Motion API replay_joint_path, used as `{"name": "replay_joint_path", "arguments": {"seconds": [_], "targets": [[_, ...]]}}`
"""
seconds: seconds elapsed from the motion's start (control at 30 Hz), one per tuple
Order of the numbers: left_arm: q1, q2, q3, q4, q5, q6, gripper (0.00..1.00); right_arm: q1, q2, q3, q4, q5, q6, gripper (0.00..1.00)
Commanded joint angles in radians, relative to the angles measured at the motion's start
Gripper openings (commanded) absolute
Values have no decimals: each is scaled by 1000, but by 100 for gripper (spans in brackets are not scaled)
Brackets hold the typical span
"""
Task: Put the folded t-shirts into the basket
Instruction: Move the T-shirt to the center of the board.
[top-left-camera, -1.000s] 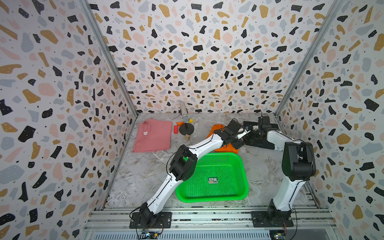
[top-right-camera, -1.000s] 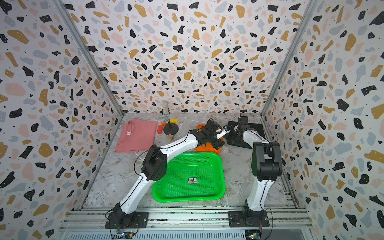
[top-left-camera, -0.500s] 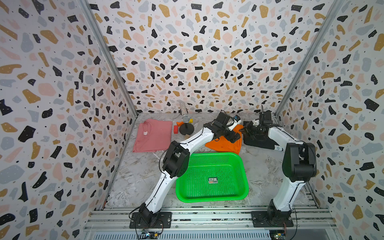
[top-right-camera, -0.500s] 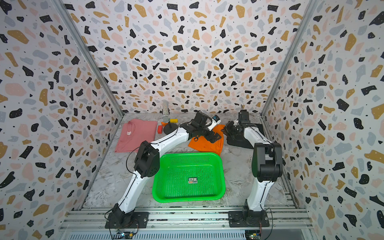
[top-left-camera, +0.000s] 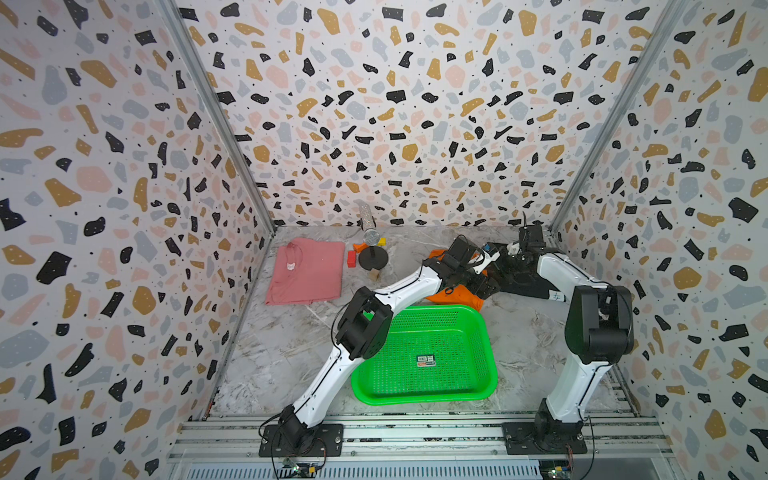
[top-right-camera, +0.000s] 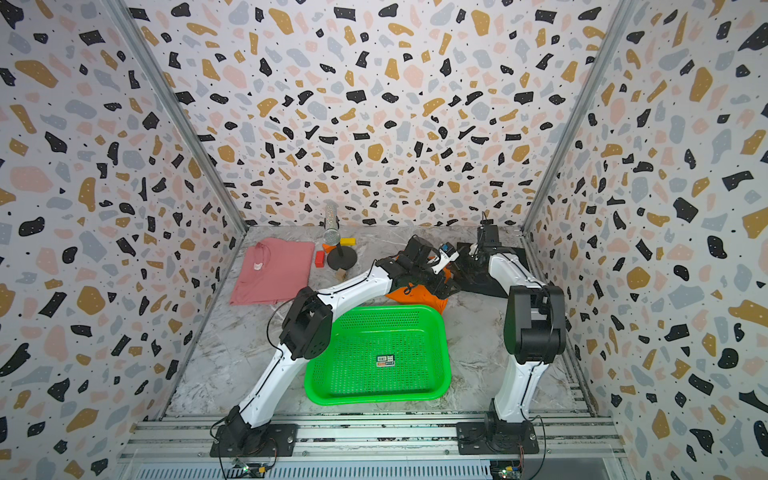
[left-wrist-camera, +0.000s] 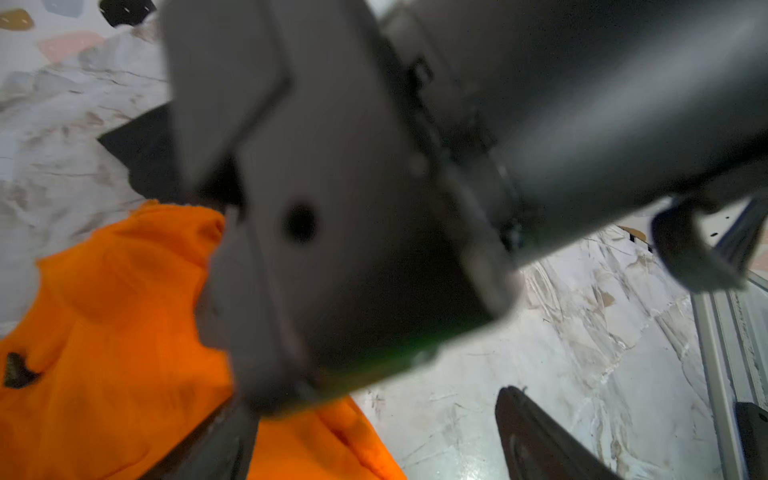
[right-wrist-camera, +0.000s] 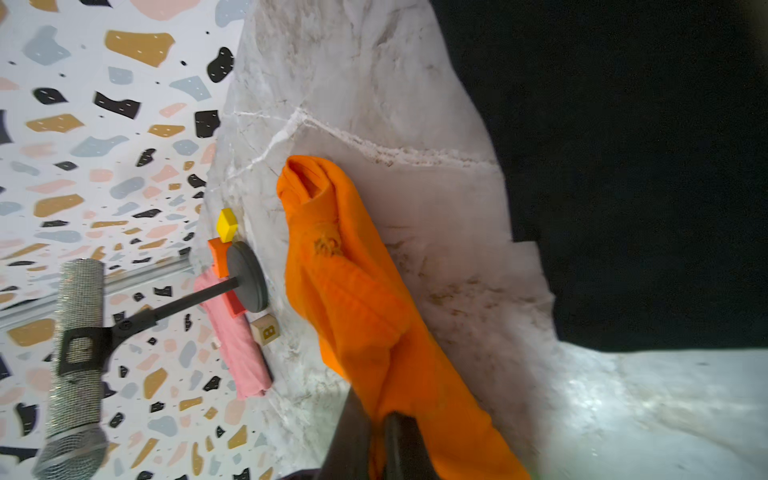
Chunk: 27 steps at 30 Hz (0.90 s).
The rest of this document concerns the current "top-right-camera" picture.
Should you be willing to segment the green plastic basket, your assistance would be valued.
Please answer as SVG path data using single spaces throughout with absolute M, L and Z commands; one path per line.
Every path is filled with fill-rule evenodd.
M 394 354 L 396 365 L 377 368 Z M 443 318 L 422 305 L 357 307 L 333 323 L 331 342 L 309 361 L 305 392 L 321 406 L 431 401 L 450 387 Z

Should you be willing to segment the pink t-shirt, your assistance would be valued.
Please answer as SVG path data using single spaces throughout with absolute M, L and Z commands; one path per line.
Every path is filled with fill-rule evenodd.
M 308 286 L 315 246 L 310 242 L 266 238 L 249 247 L 231 305 L 277 304 Z

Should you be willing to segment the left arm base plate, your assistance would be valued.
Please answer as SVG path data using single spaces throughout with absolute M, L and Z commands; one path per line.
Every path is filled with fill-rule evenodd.
M 257 428 L 222 425 L 210 448 L 212 458 L 290 457 L 297 439 L 297 424 L 268 423 Z

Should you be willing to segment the orange t-shirt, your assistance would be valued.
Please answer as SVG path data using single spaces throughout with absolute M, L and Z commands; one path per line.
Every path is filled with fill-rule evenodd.
M 424 285 L 408 285 L 387 294 L 386 297 L 402 305 L 428 306 L 440 314 L 444 312 L 448 303 L 447 299 L 440 299 L 430 293 Z

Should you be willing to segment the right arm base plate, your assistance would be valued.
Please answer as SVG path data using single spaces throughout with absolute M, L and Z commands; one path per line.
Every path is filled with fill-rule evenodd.
M 529 421 L 522 423 L 460 422 L 456 424 L 460 455 L 533 455 L 540 452 L 537 434 Z

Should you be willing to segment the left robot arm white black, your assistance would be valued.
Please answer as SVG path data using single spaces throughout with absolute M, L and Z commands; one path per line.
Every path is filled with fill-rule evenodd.
M 336 286 L 305 287 L 290 303 L 275 354 L 257 383 L 229 413 L 211 428 L 214 444 L 226 452 L 245 450 L 248 440 L 259 440 L 279 401 L 309 360 L 331 342 L 335 320 L 363 303 L 398 289 L 423 285 L 436 297 L 452 294 L 446 268 L 459 257 L 450 243 L 436 248 L 414 235 L 397 254 L 372 262 L 370 268 Z

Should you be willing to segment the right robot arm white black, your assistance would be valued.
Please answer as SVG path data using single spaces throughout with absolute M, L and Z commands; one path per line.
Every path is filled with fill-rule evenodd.
M 457 271 L 463 291 L 507 300 L 502 334 L 509 362 L 491 409 L 500 422 L 528 421 L 541 377 L 565 350 L 564 294 L 536 278 L 513 248 L 461 243 Z

